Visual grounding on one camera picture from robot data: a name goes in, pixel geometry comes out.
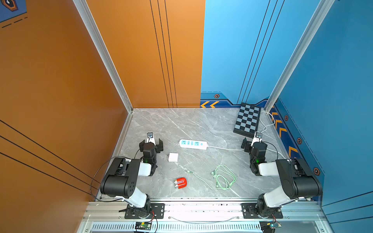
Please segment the white usb charger adapter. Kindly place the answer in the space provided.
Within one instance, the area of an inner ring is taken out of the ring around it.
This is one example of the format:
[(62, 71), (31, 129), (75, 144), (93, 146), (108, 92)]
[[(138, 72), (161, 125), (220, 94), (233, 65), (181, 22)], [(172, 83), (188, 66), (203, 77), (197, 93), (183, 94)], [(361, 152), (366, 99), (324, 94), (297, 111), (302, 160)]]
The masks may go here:
[(170, 163), (177, 163), (178, 162), (178, 157), (179, 157), (179, 154), (178, 153), (169, 153), (169, 156), (168, 156), (168, 161)]

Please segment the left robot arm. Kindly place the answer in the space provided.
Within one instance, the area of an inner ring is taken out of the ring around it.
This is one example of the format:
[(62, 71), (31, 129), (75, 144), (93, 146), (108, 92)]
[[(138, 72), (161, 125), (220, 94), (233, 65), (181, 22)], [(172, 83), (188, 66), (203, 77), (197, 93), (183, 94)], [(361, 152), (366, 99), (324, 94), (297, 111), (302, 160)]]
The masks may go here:
[(149, 195), (137, 188), (139, 176), (153, 176), (157, 168), (157, 154), (163, 151), (163, 141), (147, 138), (139, 144), (141, 159), (116, 157), (113, 159), (100, 186), (100, 192), (128, 203), (126, 211), (137, 218), (148, 218), (152, 213)]

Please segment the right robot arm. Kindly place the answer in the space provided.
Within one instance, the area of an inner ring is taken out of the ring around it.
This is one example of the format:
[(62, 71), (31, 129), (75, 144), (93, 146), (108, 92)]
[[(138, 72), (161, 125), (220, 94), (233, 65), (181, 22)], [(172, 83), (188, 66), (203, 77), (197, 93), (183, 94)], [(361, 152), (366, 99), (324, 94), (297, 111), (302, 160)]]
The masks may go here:
[(268, 145), (243, 139), (241, 148), (250, 155), (250, 169), (255, 176), (277, 176), (281, 185), (259, 195), (256, 203), (242, 204), (244, 218), (279, 217), (281, 207), (299, 199), (322, 195), (322, 185), (304, 159), (265, 161)]

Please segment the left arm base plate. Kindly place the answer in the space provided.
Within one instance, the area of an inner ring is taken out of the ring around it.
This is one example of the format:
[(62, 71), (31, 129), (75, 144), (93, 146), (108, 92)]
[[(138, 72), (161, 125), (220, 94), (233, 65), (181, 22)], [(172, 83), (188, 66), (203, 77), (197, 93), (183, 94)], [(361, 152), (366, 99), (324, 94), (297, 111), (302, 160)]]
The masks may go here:
[(125, 219), (163, 219), (165, 213), (164, 203), (150, 203), (144, 208), (135, 208), (127, 205), (124, 218)]

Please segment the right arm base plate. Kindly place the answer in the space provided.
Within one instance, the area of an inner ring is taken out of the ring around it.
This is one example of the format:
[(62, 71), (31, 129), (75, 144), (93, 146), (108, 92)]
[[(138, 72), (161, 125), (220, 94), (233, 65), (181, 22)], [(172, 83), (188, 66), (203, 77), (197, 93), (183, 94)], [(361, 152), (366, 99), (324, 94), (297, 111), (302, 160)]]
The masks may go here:
[(275, 218), (282, 219), (283, 214), (280, 208), (259, 207), (257, 203), (242, 203), (241, 210), (244, 219), (254, 218)]

